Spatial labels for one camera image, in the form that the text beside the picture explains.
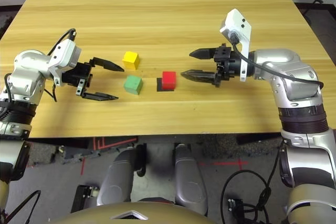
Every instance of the black cable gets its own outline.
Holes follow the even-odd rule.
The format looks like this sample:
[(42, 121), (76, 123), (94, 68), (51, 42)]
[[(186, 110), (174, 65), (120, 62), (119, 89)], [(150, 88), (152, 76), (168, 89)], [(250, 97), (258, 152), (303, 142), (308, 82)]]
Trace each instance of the black cable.
[(52, 91), (52, 92), (53, 92), (53, 93), (52, 93), (52, 94), (53, 94), (52, 97), (54, 98), (54, 101), (57, 102), (56, 94), (55, 94), (56, 85), (55, 85), (55, 84), (52, 85), (52, 88), (53, 88), (53, 89), (52, 89), (52, 90), (53, 90), (53, 91)]
[(51, 98), (54, 98), (53, 95), (52, 95), (48, 90), (44, 89), (44, 91), (45, 91), (48, 95), (50, 95)]
[[(12, 94), (11, 94), (11, 89), (9, 88), (9, 84), (8, 84), (8, 76), (10, 76), (12, 73), (7, 73), (5, 74), (5, 87), (6, 87), (6, 91), (8, 94), (8, 102), (12, 102)], [(8, 112), (8, 108), (5, 107), (4, 110), (0, 113), (0, 118), (2, 118), (4, 115), (6, 115), (6, 113)]]
[(261, 192), (260, 196), (259, 196), (259, 199), (258, 199), (258, 204), (256, 206), (252, 205), (252, 204), (247, 204), (247, 203), (243, 203), (243, 207), (249, 207), (250, 209), (244, 209), (244, 213), (248, 213), (248, 212), (254, 212), (255, 213), (255, 216), (254, 216), (254, 219), (247, 219), (247, 218), (244, 218), (244, 219), (240, 219), (240, 218), (237, 218), (237, 214), (236, 214), (236, 210), (237, 208), (234, 208), (232, 209), (232, 214), (234, 216), (234, 218), (239, 221), (238, 223), (244, 223), (244, 224), (260, 224), (262, 222), (258, 222), (257, 219), (258, 219), (258, 211), (263, 211), (264, 212), (264, 215), (265, 215), (265, 219), (266, 219), (266, 224), (269, 224), (269, 216), (268, 216), (268, 212), (266, 210), (266, 203), (271, 195), (271, 189), (269, 187), (270, 185), (270, 182), (273, 178), (273, 175), (275, 173), (275, 170), (277, 168), (277, 164), (278, 164), (278, 160), (279, 160), (279, 155), (280, 155), (280, 150), (282, 148), (282, 145), (283, 145), (283, 140), (281, 141), (281, 144), (279, 145), (279, 149), (278, 149), (278, 152), (277, 152), (277, 155), (276, 155), (276, 158), (275, 158), (275, 162), (273, 164), (273, 168), (272, 168), (272, 171), (268, 177), (268, 180), (267, 182), (265, 181), (265, 179), (259, 175), (257, 172), (253, 171), (253, 170), (239, 170), (235, 173), (233, 173), (226, 181), (225, 181), (225, 184), (223, 186), (223, 189), (222, 189), (222, 192), (220, 194), (220, 203), (221, 203), (221, 213), (220, 213), (220, 216), (221, 216), (221, 219), (222, 219), (222, 223), (225, 224), (225, 219), (224, 219), (224, 209), (223, 209), (223, 200), (224, 200), (224, 193), (225, 193), (225, 190), (227, 188), (227, 185), (229, 184), (229, 182), (235, 177), (237, 176), (238, 174), (242, 174), (242, 173), (251, 173), (255, 176), (257, 176), (261, 181), (262, 183), (264, 183), (265, 185), (265, 189)]
[(33, 214), (33, 211), (34, 211), (34, 209), (35, 209), (35, 206), (36, 206), (36, 204), (37, 204), (37, 202), (38, 202), (38, 200), (40, 199), (40, 196), (41, 196), (41, 191), (40, 190), (37, 190), (37, 191), (35, 191), (35, 192), (33, 192), (32, 194), (30, 194), (24, 201), (22, 201), (22, 203), (20, 204), (20, 205), (18, 205), (17, 206), (17, 208), (15, 208), (15, 210), (13, 211), (13, 212), (11, 212), (10, 213), (10, 215), (8, 215), (7, 216), (7, 218), (5, 219), (5, 222), (4, 222), (4, 224), (7, 224), (7, 223), (9, 223), (13, 218), (14, 218), (14, 216), (16, 216), (16, 214), (35, 196), (35, 195), (37, 195), (37, 198), (36, 198), (36, 200), (35, 200), (35, 202), (34, 202), (34, 205), (33, 205), (33, 207), (32, 207), (32, 209), (31, 209), (31, 211), (30, 211), (30, 214), (29, 214), (29, 216), (28, 216), (28, 218), (27, 218), (27, 220), (26, 220), (26, 222), (25, 222), (25, 224), (28, 224), (29, 223), (29, 221), (30, 221), (30, 217), (32, 216), (32, 214)]
[(76, 29), (71, 28), (69, 30), (67, 30), (61, 37), (59, 37), (59, 39), (56, 41), (56, 43), (54, 44), (54, 46), (51, 48), (50, 52), (47, 55), (51, 55), (52, 52), (55, 50), (56, 46), (69, 34), (69, 39), (71, 39), (72, 41), (75, 39), (76, 36)]
[(316, 85), (319, 85), (319, 86), (320, 86), (320, 89), (322, 89), (323, 86), (324, 86), (323, 82), (321, 82), (321, 81), (300, 79), (300, 78), (296, 78), (296, 77), (288, 76), (288, 75), (286, 75), (286, 74), (279, 73), (279, 72), (274, 71), (274, 70), (272, 70), (272, 69), (266, 68), (266, 67), (264, 67), (264, 66), (262, 66), (262, 65), (259, 65), (259, 64), (255, 63), (254, 61), (252, 61), (252, 60), (246, 58), (244, 55), (242, 55), (242, 54), (239, 52), (239, 50), (238, 50), (238, 48), (237, 48), (237, 46), (236, 46), (236, 43), (232, 43), (232, 47), (233, 47), (234, 52), (237, 53), (237, 54), (239, 55), (239, 57), (240, 57), (243, 61), (245, 61), (245, 62), (247, 62), (248, 64), (251, 64), (251, 65), (253, 65), (254, 67), (259, 68), (259, 69), (261, 69), (261, 70), (263, 70), (263, 71), (265, 71), (265, 72), (268, 72), (268, 73), (273, 74), (273, 75), (275, 75), (275, 76), (278, 76), (278, 77), (281, 77), (281, 78), (285, 78), (285, 79), (288, 79), (288, 80), (291, 80), (291, 81), (298, 81), (298, 82), (304, 82), (304, 83), (316, 84)]

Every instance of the yellow cube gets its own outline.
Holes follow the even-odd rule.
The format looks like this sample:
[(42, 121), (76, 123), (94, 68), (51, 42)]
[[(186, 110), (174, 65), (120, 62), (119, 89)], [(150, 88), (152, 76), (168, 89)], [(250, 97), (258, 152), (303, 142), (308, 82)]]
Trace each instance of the yellow cube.
[(127, 51), (122, 59), (122, 62), (124, 62), (125, 68), (135, 70), (138, 68), (140, 58), (136, 52)]

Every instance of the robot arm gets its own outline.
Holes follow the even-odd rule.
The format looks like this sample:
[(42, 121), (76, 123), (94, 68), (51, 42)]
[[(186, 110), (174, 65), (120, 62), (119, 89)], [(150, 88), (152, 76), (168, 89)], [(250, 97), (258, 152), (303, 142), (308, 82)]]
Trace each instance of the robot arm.
[(14, 60), (14, 71), (5, 76), (5, 87), (0, 93), (0, 223), (8, 197), (11, 180), (19, 180), (29, 158), (28, 139), (30, 123), (35, 116), (46, 80), (52, 80), (53, 98), (55, 87), (66, 83), (76, 87), (75, 94), (86, 99), (115, 100), (104, 93), (88, 93), (95, 65), (112, 71), (124, 70), (111, 61), (94, 57), (89, 62), (78, 62), (80, 48), (74, 42), (76, 30), (68, 30), (45, 55), (38, 50), (26, 50)]
[[(181, 75), (216, 87), (222, 80), (241, 77), (242, 73), (268, 81), (278, 107), (281, 136), (285, 142), (280, 150), (280, 176), (286, 186), (294, 188), (287, 207), (288, 221), (335, 223), (336, 144), (323, 108), (323, 83), (318, 81), (313, 68), (291, 50), (262, 49), (247, 53), (244, 48), (248, 48), (250, 31), (247, 20), (238, 10), (232, 10), (220, 32), (232, 43), (234, 50), (225, 44), (218, 48), (197, 49), (190, 56), (213, 58), (217, 71), (192, 69)], [(242, 52), (236, 47), (239, 42)]]

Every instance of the wooden table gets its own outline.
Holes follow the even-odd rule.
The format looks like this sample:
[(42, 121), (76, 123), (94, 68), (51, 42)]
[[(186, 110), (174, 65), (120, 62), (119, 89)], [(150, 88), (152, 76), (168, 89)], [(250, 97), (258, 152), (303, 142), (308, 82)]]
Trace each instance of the wooden table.
[[(116, 101), (81, 99), (70, 86), (56, 89), (57, 103), (45, 94), (32, 137), (279, 131), (267, 82), (235, 78), (218, 89), (179, 75), (187, 69), (215, 70), (212, 60), (188, 54), (227, 42), (218, 30), (233, 8), (252, 25), (251, 50), (289, 48), (314, 67), (325, 83), (329, 124), (336, 127), (336, 69), (291, 0), (27, 0), (0, 42), (1, 76), (12, 71), (20, 51), (46, 53), (74, 27), (81, 62), (100, 57), (122, 66), (123, 54), (130, 50), (141, 57), (139, 69), (93, 69), (89, 91), (116, 95)], [(156, 78), (164, 70), (178, 74), (174, 92), (156, 91)], [(143, 79), (139, 96), (124, 91), (128, 74)]]

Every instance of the green cube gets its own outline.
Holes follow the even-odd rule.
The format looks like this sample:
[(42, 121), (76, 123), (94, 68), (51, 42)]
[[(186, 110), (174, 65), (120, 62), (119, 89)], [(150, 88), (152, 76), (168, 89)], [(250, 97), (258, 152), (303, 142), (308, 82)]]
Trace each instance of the green cube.
[(139, 94), (142, 88), (142, 80), (137, 76), (127, 76), (124, 89), (132, 94)]

